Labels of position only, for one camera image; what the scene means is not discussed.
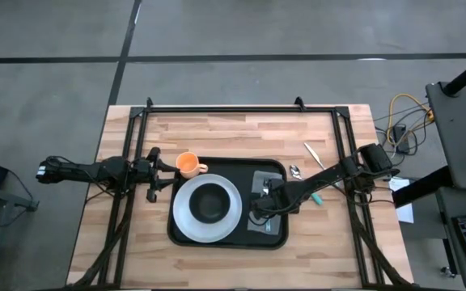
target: mug handle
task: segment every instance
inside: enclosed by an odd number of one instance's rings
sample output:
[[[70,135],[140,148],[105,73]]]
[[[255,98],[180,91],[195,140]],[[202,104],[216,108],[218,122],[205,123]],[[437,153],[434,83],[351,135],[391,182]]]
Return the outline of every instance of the mug handle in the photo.
[[[208,172],[208,166],[205,164],[199,164],[199,172],[200,173],[207,173]]]

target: green object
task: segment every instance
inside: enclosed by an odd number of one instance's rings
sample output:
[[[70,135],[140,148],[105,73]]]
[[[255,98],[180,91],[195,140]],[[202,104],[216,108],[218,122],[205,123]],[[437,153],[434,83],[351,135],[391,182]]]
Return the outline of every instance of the green object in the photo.
[[[321,197],[317,195],[317,193],[312,194],[312,199],[316,202],[317,205],[322,205],[323,201],[321,200]]]

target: black bowl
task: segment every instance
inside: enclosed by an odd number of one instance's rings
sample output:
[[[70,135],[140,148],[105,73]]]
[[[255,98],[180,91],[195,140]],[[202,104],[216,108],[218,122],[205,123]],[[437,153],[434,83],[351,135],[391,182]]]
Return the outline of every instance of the black bowl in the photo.
[[[202,223],[215,223],[230,210],[230,196],[215,183],[206,183],[195,189],[190,196],[190,212]]]

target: spoon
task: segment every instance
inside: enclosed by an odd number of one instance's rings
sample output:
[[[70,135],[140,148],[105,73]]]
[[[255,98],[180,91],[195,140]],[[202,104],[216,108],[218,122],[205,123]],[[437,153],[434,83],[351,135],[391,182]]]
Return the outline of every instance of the spoon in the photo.
[[[289,170],[290,170],[290,175],[291,176],[293,176],[296,179],[303,180],[303,177],[301,176],[301,171],[299,171],[298,166],[290,165]],[[321,198],[316,193],[313,193],[311,196],[312,196],[312,199],[314,199],[314,201],[316,202],[316,204],[318,204],[318,205],[323,204],[323,201],[321,200]]]

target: white paper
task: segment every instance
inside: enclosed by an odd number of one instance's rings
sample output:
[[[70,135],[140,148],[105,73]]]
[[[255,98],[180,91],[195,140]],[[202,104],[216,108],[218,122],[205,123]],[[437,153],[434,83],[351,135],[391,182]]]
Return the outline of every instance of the white paper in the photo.
[[[400,188],[403,188],[405,186],[408,186],[408,185],[409,185],[409,180],[408,179],[392,178],[389,181],[389,188],[392,189],[393,191],[396,191],[396,190],[398,190]],[[404,206],[396,209],[396,215],[398,216],[398,221],[414,223],[414,220],[413,220],[413,206],[411,204],[404,205]]]

